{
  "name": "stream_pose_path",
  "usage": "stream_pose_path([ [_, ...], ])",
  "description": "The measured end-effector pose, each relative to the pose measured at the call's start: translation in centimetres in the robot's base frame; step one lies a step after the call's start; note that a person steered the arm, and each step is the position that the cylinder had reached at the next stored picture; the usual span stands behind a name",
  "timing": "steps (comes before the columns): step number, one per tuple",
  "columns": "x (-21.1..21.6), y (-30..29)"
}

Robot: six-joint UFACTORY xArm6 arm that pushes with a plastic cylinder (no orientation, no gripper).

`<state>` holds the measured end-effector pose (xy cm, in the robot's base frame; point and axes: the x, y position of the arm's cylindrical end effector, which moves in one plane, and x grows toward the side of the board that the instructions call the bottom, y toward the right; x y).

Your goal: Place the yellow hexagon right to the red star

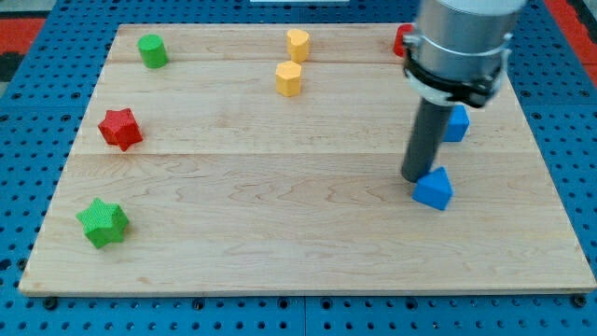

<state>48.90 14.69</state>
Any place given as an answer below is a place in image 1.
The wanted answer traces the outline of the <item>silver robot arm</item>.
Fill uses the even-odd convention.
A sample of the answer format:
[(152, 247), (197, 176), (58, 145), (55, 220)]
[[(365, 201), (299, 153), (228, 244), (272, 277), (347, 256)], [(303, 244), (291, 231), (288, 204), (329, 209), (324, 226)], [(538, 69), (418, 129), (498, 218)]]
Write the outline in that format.
[(404, 32), (403, 72), (426, 101), (485, 106), (500, 90), (526, 0), (422, 0)]

